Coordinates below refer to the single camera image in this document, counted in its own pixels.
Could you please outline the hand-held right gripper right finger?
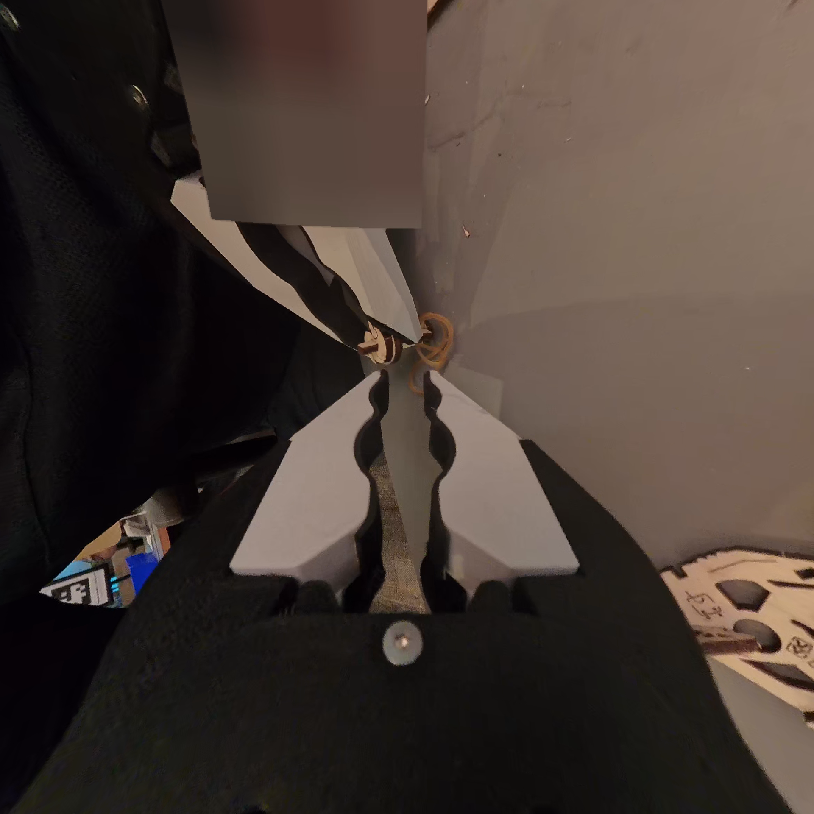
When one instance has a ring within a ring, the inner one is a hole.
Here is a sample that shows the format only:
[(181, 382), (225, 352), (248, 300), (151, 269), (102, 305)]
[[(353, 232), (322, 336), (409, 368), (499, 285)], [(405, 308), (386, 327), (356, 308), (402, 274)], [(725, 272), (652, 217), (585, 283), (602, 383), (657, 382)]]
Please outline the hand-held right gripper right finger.
[(442, 374), (423, 382), (432, 485), (422, 560), (428, 603), (468, 603), (489, 582), (572, 576), (580, 567), (519, 436)]

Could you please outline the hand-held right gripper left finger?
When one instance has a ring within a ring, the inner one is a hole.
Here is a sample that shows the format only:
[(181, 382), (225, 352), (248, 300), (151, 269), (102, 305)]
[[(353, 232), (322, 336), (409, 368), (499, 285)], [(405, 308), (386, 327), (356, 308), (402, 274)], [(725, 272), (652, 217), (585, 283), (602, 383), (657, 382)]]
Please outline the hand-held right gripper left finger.
[(322, 582), (344, 610), (370, 609), (385, 575), (371, 466), (388, 406), (388, 373), (375, 371), (291, 437), (230, 561), (234, 574)]

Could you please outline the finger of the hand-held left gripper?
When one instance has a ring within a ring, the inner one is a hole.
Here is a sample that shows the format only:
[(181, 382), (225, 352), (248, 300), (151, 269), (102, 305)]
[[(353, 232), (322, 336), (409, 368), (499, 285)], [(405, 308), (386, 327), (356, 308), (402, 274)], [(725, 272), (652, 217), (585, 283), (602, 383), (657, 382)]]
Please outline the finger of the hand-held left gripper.
[(255, 289), (350, 348), (363, 342), (367, 316), (350, 286), (320, 262), (302, 227), (213, 219), (200, 177), (177, 180), (171, 202)]
[(280, 226), (282, 237), (317, 271), (323, 287), (338, 282), (350, 309), (415, 344), (422, 337), (413, 296), (386, 231), (380, 228)]

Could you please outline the wooden hub disc part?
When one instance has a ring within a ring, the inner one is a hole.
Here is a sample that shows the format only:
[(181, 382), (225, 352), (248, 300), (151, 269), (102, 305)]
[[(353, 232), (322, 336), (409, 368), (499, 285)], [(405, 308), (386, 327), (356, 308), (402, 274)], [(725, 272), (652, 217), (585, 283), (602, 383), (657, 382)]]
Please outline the wooden hub disc part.
[(404, 343), (398, 335), (377, 326), (372, 321), (368, 322), (364, 339), (357, 345), (359, 354), (376, 365), (397, 363), (401, 359), (403, 349)]

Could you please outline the tan rubber band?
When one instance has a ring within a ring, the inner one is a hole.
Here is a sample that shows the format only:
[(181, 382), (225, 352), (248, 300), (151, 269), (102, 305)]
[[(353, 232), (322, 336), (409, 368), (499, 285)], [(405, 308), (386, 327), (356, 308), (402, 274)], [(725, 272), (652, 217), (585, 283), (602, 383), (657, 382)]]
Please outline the tan rubber band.
[(418, 320), (422, 334), (413, 345), (414, 361), (408, 375), (408, 387), (413, 394), (422, 396), (423, 374), (444, 371), (453, 350), (455, 334), (452, 321), (438, 312), (424, 312)]

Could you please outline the blue box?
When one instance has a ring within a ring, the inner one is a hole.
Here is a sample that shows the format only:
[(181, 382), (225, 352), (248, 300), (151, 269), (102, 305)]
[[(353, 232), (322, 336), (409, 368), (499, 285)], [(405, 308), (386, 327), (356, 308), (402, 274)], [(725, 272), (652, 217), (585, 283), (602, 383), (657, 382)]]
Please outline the blue box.
[(146, 581), (159, 564), (159, 557), (154, 552), (143, 552), (125, 558), (128, 576), (134, 594), (138, 595)]

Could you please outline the black white marker tag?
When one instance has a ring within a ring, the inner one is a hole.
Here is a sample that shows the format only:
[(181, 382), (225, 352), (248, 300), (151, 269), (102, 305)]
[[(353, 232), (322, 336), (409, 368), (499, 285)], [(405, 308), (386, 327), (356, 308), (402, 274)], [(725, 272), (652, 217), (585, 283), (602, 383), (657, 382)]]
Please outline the black white marker tag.
[(40, 594), (68, 605), (108, 606), (114, 601), (106, 563), (70, 563)]

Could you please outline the flat wooden car body panel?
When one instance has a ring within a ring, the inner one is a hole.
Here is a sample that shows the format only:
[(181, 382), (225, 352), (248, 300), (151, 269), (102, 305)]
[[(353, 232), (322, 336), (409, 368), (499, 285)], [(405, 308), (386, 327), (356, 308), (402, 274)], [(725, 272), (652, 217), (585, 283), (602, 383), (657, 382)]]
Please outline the flat wooden car body panel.
[(707, 654), (812, 729), (812, 555), (726, 548), (660, 574)]

